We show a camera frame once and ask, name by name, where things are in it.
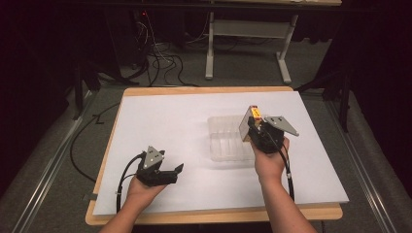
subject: wire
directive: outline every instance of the wire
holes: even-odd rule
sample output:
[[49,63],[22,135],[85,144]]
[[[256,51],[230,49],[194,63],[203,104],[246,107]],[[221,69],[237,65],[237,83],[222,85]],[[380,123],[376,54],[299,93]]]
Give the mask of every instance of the wire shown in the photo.
[[[183,73],[184,66],[183,66],[182,58],[180,56],[170,55],[170,54],[164,53],[163,54],[163,59],[165,59],[168,62],[168,64],[165,67],[161,67],[160,60],[158,59],[158,56],[155,54],[155,52],[154,52],[154,54],[151,54],[151,56],[155,58],[155,61],[152,62],[152,66],[156,68],[156,70],[157,70],[156,74],[158,74],[159,70],[166,70],[163,74],[163,79],[167,84],[173,85],[172,83],[170,83],[168,81],[168,79],[166,77],[167,77],[167,74],[169,72],[171,72],[174,68],[178,67],[178,62],[176,62],[176,60],[179,60],[180,69],[179,69],[179,73],[177,75],[177,79],[181,83],[180,85],[182,85],[182,86],[199,86],[199,85],[194,84],[194,83],[185,83],[182,80],[181,75]],[[150,86],[154,85],[156,79],[157,79],[157,77],[155,77],[154,80],[150,82]]]
[[285,152],[286,152],[286,155],[287,155],[287,156],[285,156],[282,153],[282,150],[279,149],[278,145],[276,144],[276,142],[272,138],[272,136],[269,134],[269,132],[267,132],[266,129],[264,129],[264,127],[262,127],[262,130],[267,134],[267,136],[269,136],[270,141],[272,141],[272,143],[275,145],[276,149],[278,150],[279,154],[282,157],[282,160],[284,161],[285,169],[286,169],[286,176],[288,178],[289,196],[294,201],[293,179],[292,179],[292,172],[291,172],[291,165],[290,165],[290,161],[289,161],[288,149],[285,147],[284,144],[282,144],[282,147],[285,149]]
[[146,153],[143,151],[142,153],[140,153],[140,154],[137,154],[136,156],[134,156],[128,163],[127,163],[127,165],[126,165],[126,167],[124,168],[124,171],[123,171],[123,174],[121,174],[121,178],[120,178],[120,182],[119,182],[119,186],[118,186],[118,192],[116,193],[117,194],[117,197],[116,197],[116,212],[118,213],[119,211],[120,211],[120,205],[121,205],[121,191],[123,190],[123,182],[124,182],[124,180],[126,179],[126,178],[128,178],[128,177],[131,177],[131,176],[133,176],[134,174],[132,174],[132,175],[126,175],[126,173],[127,173],[127,170],[128,170],[128,168],[130,167],[130,165],[134,162],[134,161],[136,161],[136,159],[138,159],[138,158],[142,158],[143,156],[145,156],[146,155]]
[[70,145],[70,161],[73,164],[73,167],[85,178],[87,178],[88,180],[90,180],[93,183],[96,183],[96,179],[92,178],[91,176],[89,176],[88,174],[86,174],[85,172],[83,172],[76,164],[75,160],[74,160],[74,156],[73,156],[73,147],[76,143],[76,140],[79,138],[80,134],[95,120],[95,119],[100,119],[100,117],[106,113],[107,111],[109,111],[110,109],[116,107],[117,105],[119,105],[120,103],[116,103],[112,106],[110,106],[109,108],[105,109],[104,111],[102,111],[100,114],[98,115],[93,115],[93,118],[91,120],[88,121],[88,123],[86,123],[86,125],[84,125],[82,127],[82,129],[79,130],[79,132],[76,134],[76,136],[73,138],[72,144]]
[[234,40],[234,45],[232,45],[230,48],[228,48],[228,49],[219,49],[219,48],[217,48],[216,47],[216,44],[215,44],[215,46],[214,46],[214,49],[215,50],[223,50],[223,51],[230,51],[230,50],[233,50],[234,48],[236,48],[237,47],[237,45],[238,45],[238,41],[236,41],[236,40]]
[[149,27],[151,28],[152,38],[153,38],[153,40],[154,40],[154,46],[155,46],[155,48],[157,49],[157,52],[160,54],[160,56],[163,57],[163,55],[161,54],[160,50],[159,50],[158,47],[157,47],[157,43],[155,42],[154,29],[152,28],[152,24],[151,24],[151,20],[149,19],[148,12],[145,11],[145,14],[146,14],[146,18],[148,19]]
[[134,38],[136,39],[136,42],[139,43],[139,39],[140,39],[140,36],[142,36],[143,29],[146,29],[146,38],[145,38],[145,43],[144,43],[144,45],[145,45],[146,43],[148,43],[148,38],[149,38],[149,30],[148,30],[148,27],[146,27],[146,25],[143,24],[143,23],[140,22],[140,21],[138,21],[138,22],[136,22],[136,23],[139,24],[139,25],[141,25],[141,26],[143,26],[143,28],[142,28],[142,30],[141,30],[140,33],[139,33],[139,38],[136,38],[136,37],[134,37]]
[[322,233],[326,233],[325,222],[321,220]]
[[206,15],[206,21],[205,21],[205,24],[204,24],[204,26],[203,26],[202,32],[200,32],[199,36],[198,36],[196,39],[194,39],[194,40],[192,40],[192,41],[186,42],[187,45],[188,45],[188,44],[191,44],[191,43],[194,43],[194,42],[201,41],[201,40],[203,40],[203,39],[205,39],[205,38],[208,37],[208,36],[204,36],[204,33],[205,33],[205,31],[206,31],[207,24],[208,24],[208,22],[209,22],[209,14],[210,14],[210,13],[208,13],[208,14]]

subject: cable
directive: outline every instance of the cable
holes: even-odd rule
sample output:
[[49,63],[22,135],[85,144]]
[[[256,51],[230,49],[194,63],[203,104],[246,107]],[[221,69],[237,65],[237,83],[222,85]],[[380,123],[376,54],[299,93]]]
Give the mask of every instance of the cable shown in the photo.
[[[136,22],[136,23],[139,24],[139,25],[141,25],[141,26],[143,26],[143,28],[146,29],[146,38],[145,38],[145,43],[144,43],[144,45],[145,45],[146,43],[148,43],[148,38],[149,38],[149,30],[148,30],[148,27],[146,27],[146,25],[143,24],[143,23],[140,22],[140,21],[138,21],[138,22]],[[137,42],[137,43],[139,43],[140,36],[142,36],[143,28],[142,28],[142,30],[141,30],[140,33],[139,33],[139,38],[134,37],[134,39],[136,39],[136,42]]]
[[109,111],[110,109],[116,107],[117,105],[119,105],[120,103],[116,103],[112,106],[110,106],[109,108],[105,109],[104,111],[102,111],[100,114],[98,115],[93,115],[93,118],[85,125],[82,127],[82,129],[79,130],[79,132],[76,134],[76,136],[73,138],[72,144],[70,145],[70,160],[73,164],[73,167],[85,178],[87,178],[88,180],[90,180],[93,183],[96,183],[96,179],[92,178],[91,176],[89,176],[88,174],[86,174],[85,172],[83,172],[77,165],[76,162],[74,160],[73,157],[73,147],[76,143],[76,140],[79,138],[80,134],[97,118],[100,119],[101,115],[103,115],[104,113],[106,113],[107,111]]
[[149,87],[152,87],[152,86],[154,85],[155,81],[157,80],[158,73],[160,72],[160,63],[159,63],[159,61],[158,61],[158,58],[157,58],[156,55],[154,56],[154,58],[155,58],[155,60],[157,61],[158,66],[157,66],[157,69],[156,69],[156,72],[155,72],[154,79],[153,79],[152,81],[151,81],[150,73],[149,73],[149,71],[148,71]]
[[[229,37],[226,37],[226,36],[224,36],[224,37],[219,37],[220,40],[222,40],[222,39],[227,39],[227,38],[229,38]],[[236,47],[238,46],[238,44],[239,44],[239,42],[236,41],[236,40],[234,40],[234,45],[232,45],[230,48],[228,48],[228,49],[219,49],[218,47],[216,47],[216,43],[215,43],[214,49],[215,49],[215,50],[221,50],[221,51],[230,51],[230,50],[233,50],[234,48],[236,48]]]
[[[170,82],[166,79],[166,76],[167,76],[167,74],[168,74],[171,70],[173,70],[174,68],[176,68],[176,67],[178,66],[178,64],[177,64],[177,62],[176,62],[176,60],[175,60],[175,59],[177,59],[177,60],[179,60],[179,62],[180,62],[180,70],[179,70],[177,79],[178,79],[179,82],[182,84],[182,86],[199,86],[199,85],[194,84],[194,83],[185,83],[185,82],[182,81],[182,79],[181,79],[181,74],[182,74],[182,72],[183,72],[183,61],[182,61],[182,58],[181,58],[180,56],[178,56],[178,55],[170,55],[170,54],[164,53],[163,56],[162,56],[163,59],[166,60],[167,62],[169,62],[169,64],[167,64],[167,66],[165,66],[165,67],[161,67],[161,66],[160,66],[160,60],[158,59],[158,56],[155,54],[155,52],[154,52],[154,54],[151,54],[151,56],[155,58],[155,61],[152,62],[152,66],[157,69],[157,74],[158,74],[158,72],[159,72],[160,69],[162,69],[162,70],[163,70],[163,69],[167,69],[167,70],[164,72],[164,74],[163,74],[163,79],[165,80],[165,82],[166,82],[167,84],[172,85],[172,83],[170,83]],[[155,77],[154,80],[150,82],[150,86],[153,86],[153,84],[154,84],[154,82],[155,82],[156,79],[157,79],[157,77]]]
[[292,173],[291,173],[291,165],[290,165],[290,161],[289,161],[289,154],[288,154],[288,149],[285,147],[284,144],[282,144],[282,147],[285,149],[286,155],[285,156],[282,153],[282,150],[279,149],[278,145],[276,144],[275,140],[272,138],[272,136],[269,134],[269,132],[266,131],[266,129],[264,129],[262,127],[262,130],[264,131],[264,133],[266,133],[269,136],[270,141],[272,141],[272,143],[275,145],[276,150],[278,150],[279,154],[282,157],[282,160],[284,161],[285,164],[285,169],[286,169],[286,176],[288,178],[288,186],[289,186],[289,196],[291,197],[291,199],[294,201],[294,188],[293,188],[293,179],[292,179]]
[[146,18],[148,19],[149,27],[151,28],[152,38],[153,38],[153,40],[154,40],[154,46],[155,46],[155,48],[157,49],[157,52],[160,54],[160,56],[163,57],[163,55],[161,54],[160,50],[159,50],[158,47],[157,47],[157,44],[155,43],[154,29],[152,28],[152,24],[151,24],[151,20],[149,19],[148,12],[145,11],[145,14],[146,14]]
[[321,220],[322,233],[326,233],[325,222]]
[[123,174],[121,174],[121,178],[120,178],[120,182],[119,182],[119,186],[118,186],[118,191],[117,191],[117,193],[116,193],[116,194],[117,194],[117,197],[116,197],[116,212],[117,212],[117,213],[120,211],[121,191],[123,190],[122,184],[123,184],[123,182],[124,182],[124,180],[125,180],[126,178],[135,175],[135,174],[132,174],[132,175],[126,176],[126,172],[127,172],[128,168],[130,167],[130,165],[131,165],[134,161],[136,161],[136,159],[142,158],[143,155],[145,155],[145,154],[146,154],[146,153],[143,151],[142,153],[137,154],[136,156],[134,156],[134,157],[127,163],[126,167],[124,168]]
[[208,22],[209,22],[209,14],[210,14],[210,13],[206,14],[206,21],[205,21],[205,24],[204,24],[204,26],[203,26],[202,32],[200,32],[200,35],[199,35],[196,39],[194,39],[194,40],[192,40],[192,41],[186,42],[187,45],[188,45],[188,44],[191,44],[191,43],[194,43],[194,42],[201,41],[201,40],[203,40],[203,39],[205,39],[205,38],[208,37],[208,36],[204,36],[204,33],[205,33],[205,31],[206,31],[207,24],[208,24]]
[[124,84],[133,84],[133,83],[125,83],[124,81],[131,82],[132,79],[137,78],[137,77],[141,76],[143,73],[145,73],[148,70],[148,68],[149,68],[149,60],[146,58],[145,61],[143,62],[143,65],[141,66],[140,70],[135,72],[131,76],[122,78],[123,81],[120,81],[120,80],[117,80],[117,79],[114,79],[114,80],[106,79],[106,78],[103,78],[101,76],[98,76],[98,78],[99,78],[99,80],[107,82],[107,83],[121,82],[121,83],[124,83]]

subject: wooden edge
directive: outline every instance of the wooden edge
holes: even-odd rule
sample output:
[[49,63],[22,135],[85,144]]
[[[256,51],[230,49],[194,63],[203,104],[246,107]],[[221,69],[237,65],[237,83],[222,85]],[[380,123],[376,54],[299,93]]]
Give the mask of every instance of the wooden edge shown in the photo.
[[293,91],[289,86],[132,87],[123,96]]
[[[293,91],[289,86],[234,86],[234,87],[134,87],[124,91],[123,96],[170,95],[170,94],[200,94],[200,93],[236,93],[236,92],[263,92],[263,91]],[[96,179],[93,193],[98,193],[106,166],[107,156],[114,135],[114,128],[118,121],[116,116],[112,133],[106,148],[99,175]],[[89,202],[86,212],[86,223],[89,225],[105,225],[113,215],[94,216],[95,200]],[[309,220],[340,219],[343,216],[338,203],[319,205],[299,205],[299,209]],[[190,223],[218,223],[218,222],[254,222],[268,221],[264,207],[212,211],[190,211],[178,213],[141,214],[136,224],[190,224]]]
[[[308,220],[337,220],[343,213],[338,203],[319,205],[298,205]],[[92,216],[86,218],[89,225],[104,225],[113,216]],[[178,213],[141,214],[136,224],[199,224],[268,221],[264,207],[230,210],[189,211]]]

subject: table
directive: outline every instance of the table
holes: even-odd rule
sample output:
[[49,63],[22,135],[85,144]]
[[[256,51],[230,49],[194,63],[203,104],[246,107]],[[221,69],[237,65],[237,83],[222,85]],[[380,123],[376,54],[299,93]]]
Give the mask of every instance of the table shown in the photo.
[[[176,87],[176,88],[130,88],[124,92],[125,96],[150,96],[150,95],[184,95],[198,93],[237,93],[237,92],[265,92],[265,91],[292,91],[291,88],[282,86],[268,87]],[[98,194],[103,174],[105,171],[106,162],[108,159],[108,151],[112,144],[115,128],[112,131],[108,148],[106,149],[100,172],[97,178],[93,193]],[[96,201],[91,200],[86,212],[86,222],[90,225],[103,225],[111,217],[94,216],[93,210]],[[311,204],[299,206],[306,218],[315,219],[339,219],[342,217],[342,209],[338,203],[330,204]],[[208,211],[189,211],[178,213],[153,213],[141,214],[136,220],[137,224],[176,224],[176,223],[217,223],[217,222],[256,222],[268,221],[268,216],[264,208],[244,208],[244,209],[228,209],[228,210],[208,210]]]
[[[243,2],[252,4],[296,4],[293,1],[285,0],[223,0],[221,2]],[[340,6],[340,0],[319,0],[319,1],[300,1],[302,5],[318,6]],[[246,21],[246,20],[226,20],[215,19],[214,13],[209,15],[209,43],[206,57],[206,80],[213,79],[214,36],[241,36],[241,37],[258,37],[258,38],[278,38],[283,39],[284,44],[281,51],[276,51],[276,60],[281,71],[282,79],[285,84],[292,82],[286,65],[285,56],[296,27],[298,15],[291,16],[287,22],[267,22],[267,21]]]

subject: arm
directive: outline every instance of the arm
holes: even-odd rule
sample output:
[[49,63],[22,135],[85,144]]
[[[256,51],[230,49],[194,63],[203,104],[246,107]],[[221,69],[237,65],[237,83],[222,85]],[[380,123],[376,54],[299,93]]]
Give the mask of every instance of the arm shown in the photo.
[[[286,149],[289,148],[288,138],[285,138],[284,145]],[[272,231],[316,232],[282,186],[281,177],[285,164],[279,152],[265,154],[253,144],[252,147],[256,156],[255,168]]]
[[100,232],[131,232],[137,217],[165,187],[166,185],[148,187],[133,177],[123,206]]

